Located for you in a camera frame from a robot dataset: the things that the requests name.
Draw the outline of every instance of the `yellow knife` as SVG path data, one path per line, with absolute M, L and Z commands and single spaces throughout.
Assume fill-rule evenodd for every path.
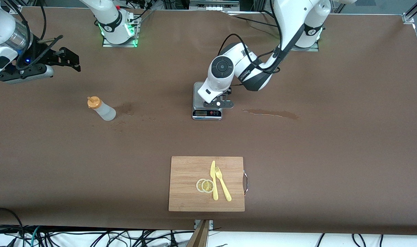
M 215 161 L 212 162 L 212 167 L 210 168 L 210 177 L 213 180 L 213 200 L 218 200 L 218 188 L 216 188 L 216 175 L 215 175 Z

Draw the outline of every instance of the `wooden cutting board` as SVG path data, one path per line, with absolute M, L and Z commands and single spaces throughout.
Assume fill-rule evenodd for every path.
M 216 179 L 218 200 L 212 193 L 199 192 L 196 182 L 201 178 L 210 179 L 212 161 L 222 172 L 223 180 L 231 195 L 227 202 L 221 182 Z M 185 212 L 243 212 L 243 158 L 173 156 L 170 166 L 169 211 Z

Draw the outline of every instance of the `plastic fork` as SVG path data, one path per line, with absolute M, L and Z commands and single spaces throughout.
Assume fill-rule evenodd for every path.
M 227 186 L 225 186 L 224 180 L 222 180 L 222 172 L 219 167 L 215 167 L 215 173 L 216 177 L 221 181 L 222 190 L 224 191 L 225 198 L 227 199 L 227 202 L 231 202 L 231 195 L 230 192 L 228 192 Z

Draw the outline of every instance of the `lemon slice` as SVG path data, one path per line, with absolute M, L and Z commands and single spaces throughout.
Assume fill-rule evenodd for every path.
M 211 193 L 213 191 L 213 181 L 212 180 L 204 180 L 202 182 L 202 190 L 205 193 Z
M 201 178 L 200 180 L 198 180 L 198 182 L 196 182 L 196 189 L 202 193 L 204 193 L 204 190 L 202 190 L 202 182 L 204 181 L 205 181 L 205 178 Z

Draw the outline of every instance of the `stain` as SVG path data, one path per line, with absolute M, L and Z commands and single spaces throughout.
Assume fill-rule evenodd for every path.
M 300 118 L 300 116 L 290 113 L 289 111 L 267 111 L 267 110 L 262 110 L 262 109 L 243 109 L 242 111 L 246 111 L 254 115 L 269 115 L 269 116 L 285 117 L 285 118 L 289 118 L 293 120 L 297 120 Z
M 114 107 L 114 110 L 116 110 L 116 118 L 123 115 L 134 115 L 134 106 L 132 102 L 125 102 L 122 105 Z

